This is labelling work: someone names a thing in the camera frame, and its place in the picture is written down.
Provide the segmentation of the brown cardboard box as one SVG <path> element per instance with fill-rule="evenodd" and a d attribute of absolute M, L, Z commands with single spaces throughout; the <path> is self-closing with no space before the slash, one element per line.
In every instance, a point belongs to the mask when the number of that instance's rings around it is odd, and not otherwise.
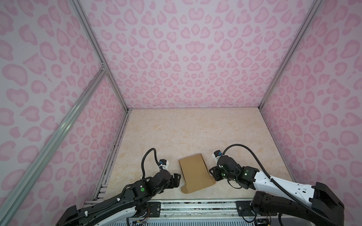
<path fill-rule="evenodd" d="M 179 165 L 185 182 L 185 185 L 181 187 L 181 192 L 184 194 L 197 192 L 216 183 L 201 153 L 180 159 Z"/>

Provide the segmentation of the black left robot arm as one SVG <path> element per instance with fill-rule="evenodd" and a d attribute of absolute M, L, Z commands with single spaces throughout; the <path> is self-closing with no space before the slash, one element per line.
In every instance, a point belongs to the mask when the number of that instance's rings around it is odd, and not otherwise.
<path fill-rule="evenodd" d="M 108 226 L 119 220 L 145 217 L 149 214 L 148 202 L 166 189 L 178 188 L 181 175 L 161 170 L 153 177 L 126 185 L 122 192 L 91 207 L 69 207 L 60 217 L 57 226 Z"/>

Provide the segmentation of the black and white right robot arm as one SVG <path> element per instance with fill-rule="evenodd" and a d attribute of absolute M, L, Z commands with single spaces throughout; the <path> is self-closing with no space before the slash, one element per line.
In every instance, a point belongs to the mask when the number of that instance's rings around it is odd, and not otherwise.
<path fill-rule="evenodd" d="M 295 183 L 269 176 L 257 168 L 240 166 L 220 151 L 213 153 L 216 166 L 209 172 L 216 181 L 235 182 L 238 189 L 255 190 L 250 203 L 255 213 L 286 214 L 310 221 L 316 226 L 342 226 L 342 201 L 326 185 Z"/>

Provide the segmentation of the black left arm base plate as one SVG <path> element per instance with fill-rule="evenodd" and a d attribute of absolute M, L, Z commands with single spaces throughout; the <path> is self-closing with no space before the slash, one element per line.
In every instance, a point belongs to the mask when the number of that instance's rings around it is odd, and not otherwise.
<path fill-rule="evenodd" d="M 145 213 L 142 215 L 143 218 L 159 218 L 161 213 L 161 202 L 148 202 L 146 204 Z"/>

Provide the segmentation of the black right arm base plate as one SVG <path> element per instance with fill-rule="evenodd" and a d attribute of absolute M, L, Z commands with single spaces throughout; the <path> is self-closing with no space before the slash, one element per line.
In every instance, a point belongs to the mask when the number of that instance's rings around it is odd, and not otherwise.
<path fill-rule="evenodd" d="M 256 207 L 251 207 L 251 201 L 236 201 L 236 210 L 239 217 L 254 217 L 257 216 L 277 216 L 277 213 L 265 213 Z"/>

